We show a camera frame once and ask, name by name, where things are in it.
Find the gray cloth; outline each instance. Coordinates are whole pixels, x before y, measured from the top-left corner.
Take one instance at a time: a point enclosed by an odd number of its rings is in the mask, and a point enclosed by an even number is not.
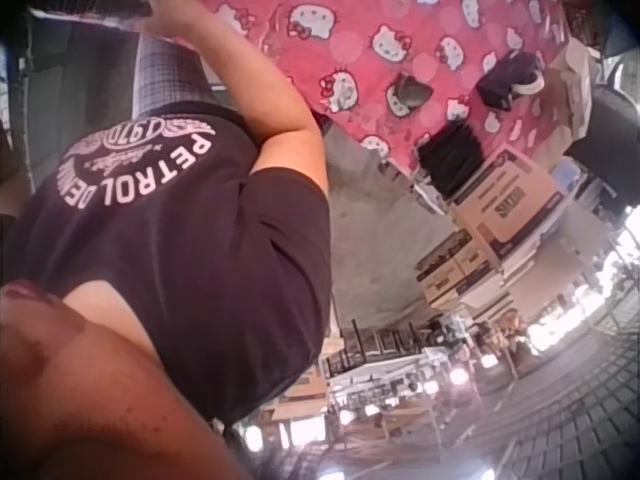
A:
[[[153,35],[140,35],[133,89],[133,118],[175,103],[220,105],[197,53]]]

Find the sleeve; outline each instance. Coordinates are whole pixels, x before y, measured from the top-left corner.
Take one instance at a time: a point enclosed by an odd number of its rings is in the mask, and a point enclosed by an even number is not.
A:
[[[268,168],[251,175],[240,199],[260,223],[285,272],[290,297],[308,299],[323,319],[331,299],[329,203],[320,188],[301,173]]]

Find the hand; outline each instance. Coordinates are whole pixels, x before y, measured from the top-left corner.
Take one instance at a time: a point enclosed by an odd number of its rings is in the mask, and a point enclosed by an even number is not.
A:
[[[211,16],[200,0],[150,0],[153,16],[136,30],[168,38],[184,38]]]

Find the hello kitty print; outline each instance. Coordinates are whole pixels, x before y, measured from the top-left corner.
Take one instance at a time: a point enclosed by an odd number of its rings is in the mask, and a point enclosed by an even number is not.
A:
[[[551,63],[569,38],[561,2],[203,1],[269,55],[312,108],[404,173],[415,170],[425,132],[449,121],[465,119],[487,157],[501,142],[531,155],[557,122],[534,98],[491,112],[474,87],[510,50]],[[400,72],[433,89],[422,106],[402,103]]]

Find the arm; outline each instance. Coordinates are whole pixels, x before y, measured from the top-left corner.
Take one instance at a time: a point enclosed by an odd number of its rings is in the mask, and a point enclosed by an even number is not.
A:
[[[180,37],[216,72],[262,143],[253,172],[298,171],[328,190],[322,135],[309,107],[289,80],[247,40],[197,0],[154,0],[146,30]]]

